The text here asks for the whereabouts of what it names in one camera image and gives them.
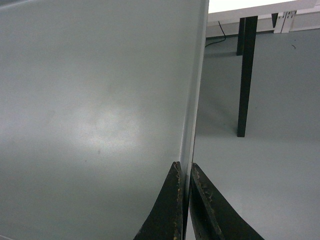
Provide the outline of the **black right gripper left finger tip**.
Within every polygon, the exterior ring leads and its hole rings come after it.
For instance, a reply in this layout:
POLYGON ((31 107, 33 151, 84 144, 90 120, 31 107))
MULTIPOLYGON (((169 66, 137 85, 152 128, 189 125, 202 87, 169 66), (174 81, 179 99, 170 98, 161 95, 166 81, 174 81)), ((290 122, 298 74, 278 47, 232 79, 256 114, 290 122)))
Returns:
POLYGON ((136 240, 181 240, 183 237, 184 183, 181 164, 174 161, 136 240))

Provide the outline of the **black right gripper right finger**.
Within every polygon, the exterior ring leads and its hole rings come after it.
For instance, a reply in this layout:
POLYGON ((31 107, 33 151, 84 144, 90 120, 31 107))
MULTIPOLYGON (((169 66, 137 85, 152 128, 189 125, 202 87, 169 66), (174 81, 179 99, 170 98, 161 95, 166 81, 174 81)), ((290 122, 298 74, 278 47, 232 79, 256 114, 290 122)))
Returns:
POLYGON ((230 205, 198 164, 190 177, 190 216, 197 240, 262 240, 230 205))

